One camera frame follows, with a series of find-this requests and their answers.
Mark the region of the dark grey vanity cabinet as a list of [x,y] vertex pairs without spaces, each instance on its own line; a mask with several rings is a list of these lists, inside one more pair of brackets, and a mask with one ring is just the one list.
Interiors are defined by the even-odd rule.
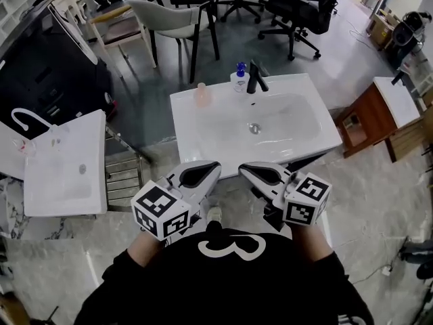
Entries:
[[287,165],[286,170],[288,170],[291,173],[295,173],[302,168],[306,167],[307,165],[315,162],[317,159],[320,159],[322,156],[325,156],[326,152],[323,154],[318,154],[314,156],[310,156],[308,158],[303,158],[294,162],[291,162]]

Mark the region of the person's black printed shirt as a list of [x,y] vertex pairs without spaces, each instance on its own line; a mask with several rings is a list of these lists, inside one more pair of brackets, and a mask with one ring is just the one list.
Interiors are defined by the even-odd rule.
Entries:
[[309,261],[292,237],[223,229],[165,245],[145,267],[123,251],[74,325],[374,325],[335,252]]

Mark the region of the brown wooden vanity cabinet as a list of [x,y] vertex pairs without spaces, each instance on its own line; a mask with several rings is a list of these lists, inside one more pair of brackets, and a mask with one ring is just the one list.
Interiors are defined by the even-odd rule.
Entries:
[[342,136],[344,158],[380,143],[397,130],[390,109],[374,83],[334,122]]

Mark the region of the grey upholstered chair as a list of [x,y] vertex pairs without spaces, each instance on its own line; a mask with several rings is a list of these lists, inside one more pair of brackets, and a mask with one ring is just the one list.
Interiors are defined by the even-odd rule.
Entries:
[[129,0],[138,21],[148,31],[150,36],[153,61],[158,61],[155,34],[180,41],[189,39],[193,42],[190,62],[189,82],[195,81],[196,60],[200,33],[210,30],[215,58],[220,59],[217,34],[215,30],[216,17],[212,13],[210,3],[186,9],[171,9],[159,4],[159,0]]

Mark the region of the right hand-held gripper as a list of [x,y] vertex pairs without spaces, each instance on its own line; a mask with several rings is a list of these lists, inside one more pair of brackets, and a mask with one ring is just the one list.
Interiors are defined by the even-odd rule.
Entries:
[[325,210],[332,185],[312,173],[293,173],[279,164],[247,162],[238,167],[259,198],[270,204],[264,220],[277,231],[286,225],[314,225]]

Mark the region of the person's right forearm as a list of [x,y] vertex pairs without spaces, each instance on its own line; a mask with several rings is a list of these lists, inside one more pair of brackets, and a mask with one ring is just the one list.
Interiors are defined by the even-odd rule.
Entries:
[[292,240],[309,261],[319,261],[334,252],[318,225],[291,225],[290,229]]

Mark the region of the wooden pallet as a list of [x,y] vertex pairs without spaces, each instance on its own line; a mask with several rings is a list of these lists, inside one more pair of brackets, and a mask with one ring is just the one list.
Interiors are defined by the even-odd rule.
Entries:
[[421,120],[401,127],[385,139],[392,163],[404,158],[408,153],[423,144],[425,134]]

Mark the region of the white centre washbasin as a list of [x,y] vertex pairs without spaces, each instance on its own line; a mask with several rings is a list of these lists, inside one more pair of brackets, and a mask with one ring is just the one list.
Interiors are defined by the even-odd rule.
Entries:
[[[287,164],[323,154],[342,139],[310,76],[285,74],[265,78],[269,90],[237,93],[230,82],[207,86],[212,102],[198,108],[195,89],[170,96],[182,163],[215,160],[221,177],[237,175],[247,162]],[[248,125],[257,123],[253,135]]]

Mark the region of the large black appliance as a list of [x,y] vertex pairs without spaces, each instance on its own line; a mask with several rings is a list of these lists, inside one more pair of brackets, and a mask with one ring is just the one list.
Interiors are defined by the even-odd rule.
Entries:
[[28,139],[48,128],[12,111],[24,108],[48,123],[62,125],[95,110],[110,116],[112,74],[76,27],[50,0],[36,0],[0,45],[0,121]]

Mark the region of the white curved faucet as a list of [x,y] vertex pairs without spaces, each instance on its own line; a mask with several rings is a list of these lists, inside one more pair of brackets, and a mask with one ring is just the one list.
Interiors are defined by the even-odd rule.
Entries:
[[27,110],[25,108],[14,108],[12,110],[11,117],[12,117],[13,121],[16,124],[18,124],[24,131],[28,131],[29,130],[29,126],[27,124],[24,124],[21,120],[19,120],[16,117],[16,114],[25,114],[25,115],[27,115],[27,116],[29,116],[31,118],[34,118],[37,121],[39,121],[40,123],[42,123],[43,125],[45,125],[50,130],[53,130],[54,127],[56,127],[56,125],[50,124],[45,119],[41,118],[38,114],[36,114],[36,113],[34,113],[34,112],[30,111],[30,110]]

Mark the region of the person's black trouser leg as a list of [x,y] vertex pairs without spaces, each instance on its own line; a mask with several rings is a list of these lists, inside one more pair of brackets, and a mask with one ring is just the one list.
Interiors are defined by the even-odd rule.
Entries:
[[210,236],[220,236],[224,233],[224,229],[219,221],[211,220],[207,223],[205,233]]

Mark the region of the white shelf unit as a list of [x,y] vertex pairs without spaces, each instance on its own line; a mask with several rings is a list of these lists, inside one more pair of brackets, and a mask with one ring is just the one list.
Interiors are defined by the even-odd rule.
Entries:
[[20,23],[20,16],[35,0],[0,0],[0,45]]

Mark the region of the marble slab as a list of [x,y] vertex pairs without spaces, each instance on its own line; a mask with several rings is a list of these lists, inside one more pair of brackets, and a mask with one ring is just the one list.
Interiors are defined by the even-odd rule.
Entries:
[[74,237],[65,217],[28,217],[24,214],[23,183],[0,179],[0,236],[13,240],[59,240]]

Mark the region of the pink soap bottle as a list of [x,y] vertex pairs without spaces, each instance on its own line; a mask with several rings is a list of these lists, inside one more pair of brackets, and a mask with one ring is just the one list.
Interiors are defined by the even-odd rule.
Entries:
[[205,108],[212,102],[211,92],[204,83],[198,83],[194,93],[194,99],[198,108]]

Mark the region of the cardboard box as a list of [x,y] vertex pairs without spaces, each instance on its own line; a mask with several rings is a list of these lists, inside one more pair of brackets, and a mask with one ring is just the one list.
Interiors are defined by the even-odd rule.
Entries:
[[389,44],[392,32],[399,22],[398,17],[382,9],[372,15],[366,33],[378,50],[385,48]]

